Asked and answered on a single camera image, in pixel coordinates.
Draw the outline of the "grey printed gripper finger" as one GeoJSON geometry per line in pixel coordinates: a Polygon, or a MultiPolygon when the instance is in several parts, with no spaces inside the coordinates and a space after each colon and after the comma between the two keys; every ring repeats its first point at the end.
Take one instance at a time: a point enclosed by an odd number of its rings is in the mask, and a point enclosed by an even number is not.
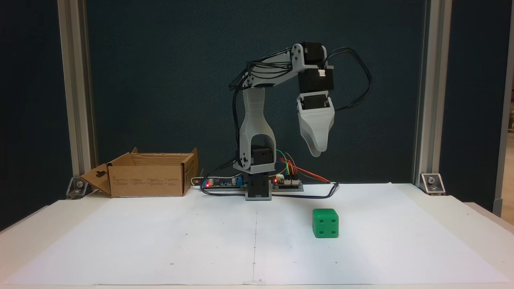
{"type": "Polygon", "coordinates": [[[305,140],[310,153],[319,157],[327,150],[329,131],[334,119],[300,119],[300,135],[305,140]]]}

